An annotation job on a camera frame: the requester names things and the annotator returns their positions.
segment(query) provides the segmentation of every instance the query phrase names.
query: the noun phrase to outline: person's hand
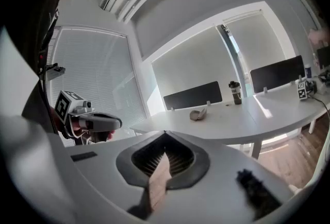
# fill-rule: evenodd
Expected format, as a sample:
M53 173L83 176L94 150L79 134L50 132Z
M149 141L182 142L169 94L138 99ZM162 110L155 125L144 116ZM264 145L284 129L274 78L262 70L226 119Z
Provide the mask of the person's hand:
M55 122L56 129L58 131L62 132L63 128L64 128L64 124L61 122L59 117L56 115L55 110L54 110L53 107L51 107L51 113L52 113L53 120ZM77 118L72 119L72 128L73 128L75 133L77 133L77 134L81 133L81 127L79 125L79 120Z
M107 139L108 141L112 139L113 134L114 134L114 131L109 132L108 139Z
M321 30L311 29L308 38L314 45L317 45L320 42L329 42L330 33L328 30L325 29L321 29Z

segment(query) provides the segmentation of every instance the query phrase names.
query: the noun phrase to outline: small object on table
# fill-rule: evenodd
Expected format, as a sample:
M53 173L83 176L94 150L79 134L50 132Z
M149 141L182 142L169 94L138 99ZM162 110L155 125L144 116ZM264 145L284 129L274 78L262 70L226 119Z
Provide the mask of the small object on table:
M311 66L310 64L305 65L306 78L311 78Z
M203 120L207 114L207 109L204 108L202 111L192 111L190 112L190 119L193 121Z
M237 172L237 174L236 180L245 189L249 202L256 209L256 220L268 215L282 205L251 171L244 169Z
M241 105L242 104L241 84L238 82L231 81L228 86L232 90L235 104Z

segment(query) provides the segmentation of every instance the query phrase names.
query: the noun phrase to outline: cable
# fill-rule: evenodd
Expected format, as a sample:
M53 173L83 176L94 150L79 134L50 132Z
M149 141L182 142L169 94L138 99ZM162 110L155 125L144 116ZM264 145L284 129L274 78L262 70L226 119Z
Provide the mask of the cable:
M51 124L52 124L53 131L54 131L55 134L59 135L58 130L57 130L56 125L55 125L55 122L54 122L54 119L53 119L53 116L52 116L50 103L48 102L48 97L47 97L47 90L46 90L46 72L47 72L47 70L48 70L48 67L46 65L43 68L43 71L42 71L43 100L44 100L44 103L46 105L48 115L51 119Z
M328 110L328 108L326 107L326 104L325 104L323 101L321 101L321 100L319 100L319 99L317 99L317 98L314 98L314 97L312 97L312 96L308 96L308 97L310 97L310 98L312 98L312 99L315 99L316 101L318 101L318 102L320 102L320 103L322 103L322 104L324 105L324 107L325 107L325 109L326 109L326 112L327 112L327 114L328 114L329 122L330 122L330 114L329 114L329 110Z
M330 114L329 114L329 110L328 110L328 108L326 107L326 104L323 102L323 101L321 101L321 100L319 100L319 99L317 99L317 98L314 98L314 97L312 97L312 96L308 96L309 98L312 98L312 99L315 99L316 101L318 101L318 102L320 102L320 103L322 103L323 105L324 105L324 107L325 107L325 109L326 109L326 112L327 112L327 114L328 114L328 118L329 118L329 131L330 131ZM326 149L325 149L325 154L324 154L324 160L325 160L325 162L327 162L327 153L328 153L328 149L329 149L329 146L330 145L328 145L327 147L326 147Z

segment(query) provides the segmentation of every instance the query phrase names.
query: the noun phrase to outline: white device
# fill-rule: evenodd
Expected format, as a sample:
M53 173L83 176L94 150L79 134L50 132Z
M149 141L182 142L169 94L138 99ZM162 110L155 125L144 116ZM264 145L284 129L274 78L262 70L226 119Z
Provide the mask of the white device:
M79 116L79 114L86 114L93 111L95 109L92 107L90 101L85 100L72 91L62 90L55 105L55 113L63 124L66 123L68 114L72 113L73 116Z
M114 4L117 2L117 0L101 0L100 8L102 10L111 12Z
M298 96L300 100L307 99L307 90L305 81L298 83Z

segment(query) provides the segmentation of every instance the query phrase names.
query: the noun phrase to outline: window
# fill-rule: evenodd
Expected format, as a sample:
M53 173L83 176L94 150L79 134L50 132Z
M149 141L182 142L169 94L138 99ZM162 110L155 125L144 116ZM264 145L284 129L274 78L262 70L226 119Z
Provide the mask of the window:
M254 92L253 92L253 89L252 89L252 86L251 86L249 70L248 70L248 67L246 66L246 62L244 60L243 54L241 53L241 51L238 47L238 44L236 43L232 33L227 28L227 26L221 25L221 28L224 30L225 34L229 37L229 40L231 41L232 46L235 49L235 55L233 55L233 56L237 57L237 59L239 61L239 64L240 64L239 69L241 69L241 71L243 72L246 95L247 95L247 97L251 97L251 96L254 95Z
M135 136L130 126L146 118L125 36L98 29L62 27L51 63L65 74L51 81L51 105L61 90L92 101L96 111L123 121L113 139Z

